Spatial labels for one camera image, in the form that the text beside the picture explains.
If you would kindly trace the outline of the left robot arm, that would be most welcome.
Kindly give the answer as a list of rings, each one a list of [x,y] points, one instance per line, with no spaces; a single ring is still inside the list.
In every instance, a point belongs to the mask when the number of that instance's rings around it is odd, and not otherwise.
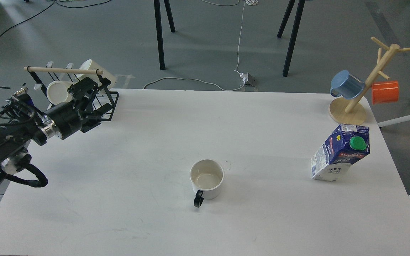
[[[109,83],[102,77],[99,83],[84,78],[67,89],[73,100],[44,112],[34,107],[27,93],[9,98],[0,112],[0,116],[12,118],[0,124],[0,184],[10,180],[34,188],[46,186],[47,177],[31,164],[28,144],[34,141],[42,146],[52,137],[64,140],[77,131],[86,133],[102,121],[110,121],[104,115],[113,115],[119,93],[109,91]]]

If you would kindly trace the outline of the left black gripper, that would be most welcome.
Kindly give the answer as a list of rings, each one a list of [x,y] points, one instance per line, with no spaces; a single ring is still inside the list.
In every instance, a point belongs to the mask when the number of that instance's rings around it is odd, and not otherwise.
[[[64,140],[78,130],[86,133],[103,121],[111,121],[114,106],[103,105],[98,109],[86,106],[93,103],[98,91],[98,83],[89,77],[72,84],[70,94],[73,101],[57,104],[44,112],[43,129],[47,137],[57,136]]]

